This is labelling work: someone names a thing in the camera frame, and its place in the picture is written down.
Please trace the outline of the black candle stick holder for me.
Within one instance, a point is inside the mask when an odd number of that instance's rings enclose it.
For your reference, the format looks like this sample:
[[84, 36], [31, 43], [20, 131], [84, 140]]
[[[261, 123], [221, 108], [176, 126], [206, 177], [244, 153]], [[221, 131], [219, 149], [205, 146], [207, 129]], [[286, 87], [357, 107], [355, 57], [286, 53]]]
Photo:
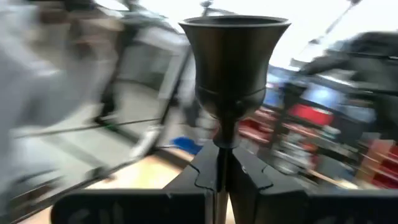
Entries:
[[238, 123], [262, 105], [269, 60], [289, 25], [284, 18], [244, 15], [180, 22], [195, 59], [195, 96], [218, 120], [215, 166], [208, 168], [215, 174], [212, 224], [226, 221], [229, 163], [238, 145]]

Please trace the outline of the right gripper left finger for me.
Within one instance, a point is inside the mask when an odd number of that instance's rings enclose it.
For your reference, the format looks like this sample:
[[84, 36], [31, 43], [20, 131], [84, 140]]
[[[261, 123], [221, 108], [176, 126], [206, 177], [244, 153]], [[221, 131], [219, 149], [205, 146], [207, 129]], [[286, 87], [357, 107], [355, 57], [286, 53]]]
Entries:
[[84, 189], [58, 200], [51, 224], [212, 224], [218, 147], [208, 141], [162, 189]]

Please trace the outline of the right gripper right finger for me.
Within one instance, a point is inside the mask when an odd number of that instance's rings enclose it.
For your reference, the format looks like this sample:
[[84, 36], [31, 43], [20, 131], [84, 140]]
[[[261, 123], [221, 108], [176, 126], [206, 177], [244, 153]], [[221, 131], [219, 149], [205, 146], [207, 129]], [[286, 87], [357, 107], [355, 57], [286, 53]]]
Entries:
[[310, 191], [241, 148], [231, 167], [236, 224], [398, 224], [398, 190]]

